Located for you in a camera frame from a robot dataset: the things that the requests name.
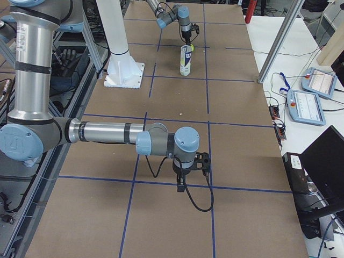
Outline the orange black adapter board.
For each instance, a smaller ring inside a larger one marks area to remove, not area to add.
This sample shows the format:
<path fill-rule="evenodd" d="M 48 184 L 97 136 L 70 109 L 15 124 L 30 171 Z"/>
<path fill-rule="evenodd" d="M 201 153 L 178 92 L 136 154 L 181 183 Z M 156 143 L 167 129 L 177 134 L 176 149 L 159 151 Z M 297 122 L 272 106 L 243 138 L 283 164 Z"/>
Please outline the orange black adapter board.
<path fill-rule="evenodd" d="M 271 118 L 272 119 L 275 119 L 275 118 L 280 118 L 280 109 L 278 106 L 276 105 L 270 105 L 268 107 L 269 109 L 269 112 L 270 112 L 270 115 L 271 115 Z"/>

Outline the red cylinder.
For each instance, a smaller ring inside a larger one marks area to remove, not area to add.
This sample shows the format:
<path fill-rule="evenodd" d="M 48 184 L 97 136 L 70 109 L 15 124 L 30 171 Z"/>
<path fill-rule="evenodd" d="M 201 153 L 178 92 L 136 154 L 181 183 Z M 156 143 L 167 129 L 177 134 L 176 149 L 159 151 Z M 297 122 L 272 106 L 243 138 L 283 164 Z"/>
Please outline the red cylinder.
<path fill-rule="evenodd" d="M 257 4 L 257 0 L 250 0 L 249 1 L 249 5 L 248 5 L 246 16 L 245 16 L 245 23 L 246 24 L 250 23 L 251 18 L 253 16 L 253 13 L 255 11 L 256 4 Z"/>

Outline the near teach pendant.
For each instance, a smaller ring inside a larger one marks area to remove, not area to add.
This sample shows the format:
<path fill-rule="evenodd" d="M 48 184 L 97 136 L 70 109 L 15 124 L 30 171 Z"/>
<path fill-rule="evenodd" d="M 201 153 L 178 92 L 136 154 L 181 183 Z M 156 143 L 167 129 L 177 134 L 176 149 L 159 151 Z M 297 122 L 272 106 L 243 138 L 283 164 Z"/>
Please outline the near teach pendant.
<path fill-rule="evenodd" d="M 318 94 L 300 90 L 289 90 L 287 108 L 293 121 L 316 126 L 326 125 L 326 119 Z"/>

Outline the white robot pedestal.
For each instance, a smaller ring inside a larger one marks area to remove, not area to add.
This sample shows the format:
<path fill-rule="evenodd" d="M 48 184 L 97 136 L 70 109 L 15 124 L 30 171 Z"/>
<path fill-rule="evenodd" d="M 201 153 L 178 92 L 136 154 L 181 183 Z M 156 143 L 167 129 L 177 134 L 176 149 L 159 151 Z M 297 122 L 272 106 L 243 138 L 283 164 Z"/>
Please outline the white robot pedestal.
<path fill-rule="evenodd" d="M 96 3 L 110 50 L 104 86 L 140 88 L 145 64 L 135 62 L 130 54 L 120 1 L 99 0 Z"/>

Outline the black monitor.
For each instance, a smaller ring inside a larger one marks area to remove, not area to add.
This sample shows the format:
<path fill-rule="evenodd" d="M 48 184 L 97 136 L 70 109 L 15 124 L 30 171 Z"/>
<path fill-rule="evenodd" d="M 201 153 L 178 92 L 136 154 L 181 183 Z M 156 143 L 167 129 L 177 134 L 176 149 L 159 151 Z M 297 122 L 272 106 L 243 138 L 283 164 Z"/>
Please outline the black monitor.
<path fill-rule="evenodd" d="M 336 214 L 343 222 L 343 136 L 329 126 L 300 155 L 300 161 L 328 206 L 306 212 L 302 220 Z"/>

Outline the black computer box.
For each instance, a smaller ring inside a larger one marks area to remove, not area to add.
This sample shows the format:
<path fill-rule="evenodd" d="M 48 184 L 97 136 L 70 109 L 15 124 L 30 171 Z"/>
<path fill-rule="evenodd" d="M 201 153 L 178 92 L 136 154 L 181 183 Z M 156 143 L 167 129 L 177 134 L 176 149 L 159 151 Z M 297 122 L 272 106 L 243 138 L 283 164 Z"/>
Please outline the black computer box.
<path fill-rule="evenodd" d="M 332 215 L 343 211 L 343 201 L 334 196 L 323 196 L 300 161 L 297 153 L 282 157 L 300 226 L 306 238 L 324 238 L 334 241 Z"/>

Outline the aluminium frame post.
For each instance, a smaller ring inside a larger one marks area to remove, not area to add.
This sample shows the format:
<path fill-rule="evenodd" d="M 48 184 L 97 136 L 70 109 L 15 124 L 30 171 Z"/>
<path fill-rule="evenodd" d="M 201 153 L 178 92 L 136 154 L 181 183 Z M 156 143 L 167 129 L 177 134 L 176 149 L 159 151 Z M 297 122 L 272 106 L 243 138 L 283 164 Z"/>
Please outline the aluminium frame post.
<path fill-rule="evenodd" d="M 300 9 L 302 8 L 302 5 L 304 4 L 304 0 L 294 0 L 292 1 L 292 4 L 290 6 L 290 9 L 286 16 L 284 17 L 284 20 L 282 22 L 282 25 L 277 33 L 277 36 L 272 44 L 272 47 L 267 55 L 267 58 L 263 64 L 263 67 L 259 73 L 259 76 L 257 78 L 257 82 L 262 84 L 264 80 L 266 79 L 270 69 L 272 68 L 272 65 L 274 64 L 275 59 L 277 58 L 277 55 L 283 45 L 283 42 L 285 41 L 286 36 L 288 35 Z"/>

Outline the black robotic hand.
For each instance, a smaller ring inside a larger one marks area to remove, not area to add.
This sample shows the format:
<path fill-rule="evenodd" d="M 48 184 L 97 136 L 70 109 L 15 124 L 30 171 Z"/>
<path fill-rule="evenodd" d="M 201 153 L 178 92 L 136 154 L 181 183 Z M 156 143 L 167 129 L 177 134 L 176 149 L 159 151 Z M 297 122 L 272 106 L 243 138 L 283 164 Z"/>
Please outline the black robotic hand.
<path fill-rule="evenodd" d="M 77 53 L 75 49 L 64 48 L 53 53 L 52 76 L 71 79 L 73 83 L 79 82 L 86 65 L 85 54 Z"/>

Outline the far teach pendant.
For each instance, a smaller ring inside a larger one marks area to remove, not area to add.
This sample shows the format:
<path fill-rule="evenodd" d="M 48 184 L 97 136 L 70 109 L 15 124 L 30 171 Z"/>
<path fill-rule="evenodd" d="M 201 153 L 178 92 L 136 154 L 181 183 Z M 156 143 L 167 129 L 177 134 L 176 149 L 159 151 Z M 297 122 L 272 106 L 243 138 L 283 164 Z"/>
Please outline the far teach pendant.
<path fill-rule="evenodd" d="M 324 99 L 331 99 L 337 80 L 337 76 L 332 71 L 325 72 L 311 67 L 302 78 L 301 86 L 302 89 L 316 93 Z"/>

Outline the teach pendant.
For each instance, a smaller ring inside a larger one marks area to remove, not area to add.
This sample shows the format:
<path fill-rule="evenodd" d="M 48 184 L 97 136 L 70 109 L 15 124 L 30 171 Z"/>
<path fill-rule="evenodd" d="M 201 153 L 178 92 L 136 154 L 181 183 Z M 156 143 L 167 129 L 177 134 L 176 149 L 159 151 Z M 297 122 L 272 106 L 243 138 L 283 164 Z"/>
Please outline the teach pendant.
<path fill-rule="evenodd" d="M 293 121 L 316 126 L 326 125 L 326 119 L 318 94 L 300 90 L 289 90 L 287 108 Z"/>
<path fill-rule="evenodd" d="M 302 89 L 316 93 L 324 99 L 331 99 L 337 80 L 337 76 L 332 71 L 325 72 L 311 67 L 302 78 L 301 86 Z"/>

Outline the clear tennis ball can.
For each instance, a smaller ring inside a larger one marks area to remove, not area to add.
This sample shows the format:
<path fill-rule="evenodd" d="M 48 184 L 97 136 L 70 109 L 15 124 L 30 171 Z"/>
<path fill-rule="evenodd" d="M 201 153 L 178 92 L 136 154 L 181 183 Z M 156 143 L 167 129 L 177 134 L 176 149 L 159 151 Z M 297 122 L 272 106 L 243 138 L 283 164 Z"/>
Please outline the clear tennis ball can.
<path fill-rule="evenodd" d="M 189 45 L 183 45 L 181 47 L 181 56 L 180 56 L 180 74 L 182 76 L 188 76 L 190 74 L 191 59 L 192 59 L 192 47 Z"/>

